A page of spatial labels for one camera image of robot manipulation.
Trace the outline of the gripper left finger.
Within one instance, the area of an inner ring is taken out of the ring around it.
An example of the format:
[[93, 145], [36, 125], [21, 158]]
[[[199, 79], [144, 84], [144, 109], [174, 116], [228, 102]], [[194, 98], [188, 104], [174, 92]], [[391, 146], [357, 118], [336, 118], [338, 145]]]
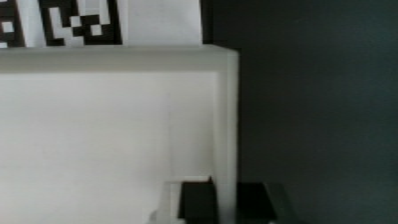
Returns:
[[148, 224], [219, 224], [213, 181], [169, 182]]

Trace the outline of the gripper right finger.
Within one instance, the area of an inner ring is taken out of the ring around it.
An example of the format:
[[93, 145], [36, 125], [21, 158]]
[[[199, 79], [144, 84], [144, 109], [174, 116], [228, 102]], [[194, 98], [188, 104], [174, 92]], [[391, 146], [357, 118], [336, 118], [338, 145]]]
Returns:
[[288, 193], [279, 183], [238, 184], [238, 224], [300, 224]]

